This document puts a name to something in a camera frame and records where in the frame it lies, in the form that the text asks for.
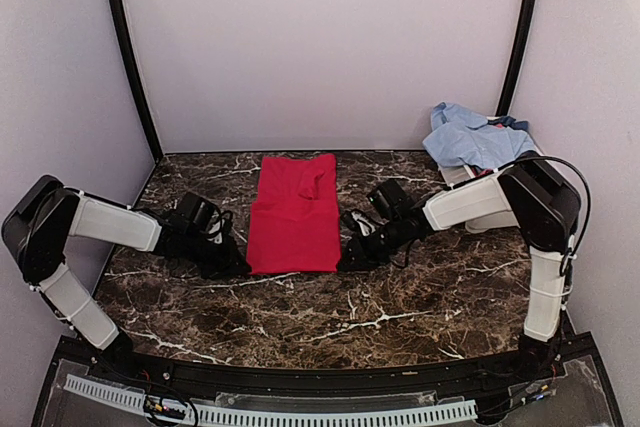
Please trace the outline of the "red t-shirt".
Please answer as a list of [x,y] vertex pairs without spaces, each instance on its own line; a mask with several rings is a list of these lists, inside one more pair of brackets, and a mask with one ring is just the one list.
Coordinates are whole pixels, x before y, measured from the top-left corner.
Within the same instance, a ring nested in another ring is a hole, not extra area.
[[332,154],[262,160],[247,247],[253,275],[337,271],[341,237],[336,167]]

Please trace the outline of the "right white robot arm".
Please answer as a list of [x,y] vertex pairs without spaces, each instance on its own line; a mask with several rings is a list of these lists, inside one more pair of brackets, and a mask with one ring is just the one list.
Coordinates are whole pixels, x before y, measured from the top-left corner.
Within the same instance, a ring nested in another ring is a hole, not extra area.
[[510,371],[530,381],[553,364],[562,343],[562,310],[572,289],[573,261],[586,233],[591,195],[580,193],[556,170],[560,159],[529,152],[421,201],[387,180],[368,200],[375,221],[354,209],[341,216],[352,236],[337,264],[340,272],[372,271],[399,251],[463,224],[470,232],[518,228],[529,249],[529,301]]

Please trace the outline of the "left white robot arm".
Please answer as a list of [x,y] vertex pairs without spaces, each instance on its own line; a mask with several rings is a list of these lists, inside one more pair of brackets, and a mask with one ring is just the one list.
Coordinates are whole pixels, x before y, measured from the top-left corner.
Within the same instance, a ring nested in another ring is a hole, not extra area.
[[120,383],[141,374],[132,341],[100,307],[67,260],[71,239],[84,238],[165,259],[186,260],[204,279],[251,268],[232,234],[233,214],[192,192],[162,213],[134,208],[41,176],[10,211],[1,238],[24,282],[63,323],[98,352]]

